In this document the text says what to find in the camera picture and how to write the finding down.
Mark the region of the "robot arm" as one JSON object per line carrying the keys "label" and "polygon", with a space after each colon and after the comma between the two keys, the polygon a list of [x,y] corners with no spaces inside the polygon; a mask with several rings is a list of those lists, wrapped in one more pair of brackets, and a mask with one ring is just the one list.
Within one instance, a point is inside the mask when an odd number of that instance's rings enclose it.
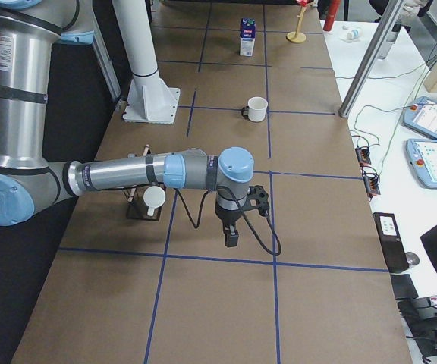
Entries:
{"label": "robot arm", "polygon": [[110,161],[47,162],[42,142],[53,44],[90,44],[89,1],[0,1],[0,226],[27,221],[87,191],[144,185],[149,212],[165,189],[213,191],[225,245],[235,247],[238,219],[250,207],[253,156],[241,147],[220,155],[198,149]]}

